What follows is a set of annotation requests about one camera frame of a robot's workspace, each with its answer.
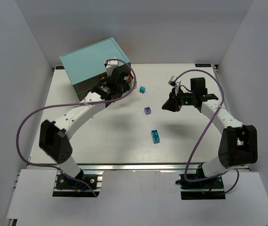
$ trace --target blue lego brick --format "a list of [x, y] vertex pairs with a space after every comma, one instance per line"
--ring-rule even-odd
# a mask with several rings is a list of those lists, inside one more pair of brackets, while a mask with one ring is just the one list
[[144, 92], [145, 92], [145, 87], [140, 86], [140, 88], [139, 88], [139, 92], [144, 93]]
[[151, 114], [152, 111], [151, 111], [150, 107], [145, 107], [144, 112], [145, 112], [145, 114]]
[[151, 131], [151, 134], [152, 134], [152, 138], [153, 138], [154, 144], [159, 143], [160, 142], [160, 138], [159, 138], [159, 134], [158, 134], [157, 130], [152, 130]]

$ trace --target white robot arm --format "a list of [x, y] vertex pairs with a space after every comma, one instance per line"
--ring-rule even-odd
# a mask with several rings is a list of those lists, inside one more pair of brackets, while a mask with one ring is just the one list
[[107, 100], [119, 98], [131, 88], [128, 69], [118, 67], [117, 61], [108, 61], [105, 66], [107, 76], [81, 101], [81, 103], [98, 102], [98, 104], [76, 106], [60, 118], [52, 122], [45, 120], [41, 124], [40, 148], [62, 171], [76, 179], [82, 179], [83, 171], [71, 155], [72, 147], [69, 140], [86, 121], [109, 105]]
[[[169, 84], [174, 88], [169, 99], [162, 106], [164, 110], [178, 112], [183, 105], [192, 105], [211, 119], [220, 106], [216, 95], [207, 93], [204, 78], [191, 79], [189, 93], [184, 93], [178, 87], [178, 84], [174, 82], [174, 77], [170, 79]], [[223, 174], [237, 166], [257, 161], [257, 132], [254, 126], [245, 126], [225, 107], [219, 110], [213, 124], [222, 134], [218, 156], [199, 167], [202, 171], [198, 173], [199, 178]]]

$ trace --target cardboard box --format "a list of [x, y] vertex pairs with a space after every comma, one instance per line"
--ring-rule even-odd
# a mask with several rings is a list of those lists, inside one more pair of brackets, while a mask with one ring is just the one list
[[131, 66], [129, 58], [113, 38], [60, 56], [79, 100], [84, 99], [88, 90], [107, 74], [104, 61], [114, 57], [124, 60]]

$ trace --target white work surface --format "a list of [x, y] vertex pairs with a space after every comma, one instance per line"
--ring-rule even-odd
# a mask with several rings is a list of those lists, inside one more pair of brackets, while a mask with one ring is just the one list
[[[76, 163], [176, 163], [186, 162], [209, 119], [193, 106], [183, 106], [180, 112], [162, 110], [172, 87], [171, 76], [196, 69], [194, 64], [133, 65], [137, 89], [125, 99], [111, 104], [86, 122], [72, 137], [73, 158]], [[212, 68], [203, 69], [213, 74]], [[208, 93], [221, 100], [218, 86], [208, 75], [190, 72], [182, 76], [182, 84], [190, 88], [190, 78], [205, 77]], [[146, 92], [139, 92], [144, 86]], [[78, 102], [65, 70], [55, 70], [46, 105]], [[152, 113], [146, 115], [145, 107]], [[53, 121], [71, 107], [45, 110], [42, 121]], [[151, 130], [157, 129], [160, 143], [154, 144]], [[221, 135], [211, 126], [204, 136], [193, 162], [205, 162], [218, 153]], [[38, 145], [37, 133], [32, 147], [32, 162], [53, 163]]]
[[[256, 172], [241, 173], [225, 200], [181, 200], [177, 172], [105, 171], [97, 198], [52, 197], [56, 170], [21, 171], [7, 218], [16, 226], [265, 226], [268, 197]], [[225, 189], [236, 173], [223, 176]]]

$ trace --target white enclosure wall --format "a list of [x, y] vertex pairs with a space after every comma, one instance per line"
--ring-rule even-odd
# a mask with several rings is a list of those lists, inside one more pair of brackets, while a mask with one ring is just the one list
[[50, 65], [114, 37], [133, 63], [218, 64], [252, 0], [16, 0]]
[[[14, 0], [0, 0], [0, 226], [20, 169], [15, 137], [21, 120], [43, 105], [51, 80], [45, 59]], [[21, 148], [28, 157], [38, 117], [22, 131]]]
[[268, 1], [254, 0], [219, 69], [230, 111], [257, 128], [254, 169], [268, 194]]

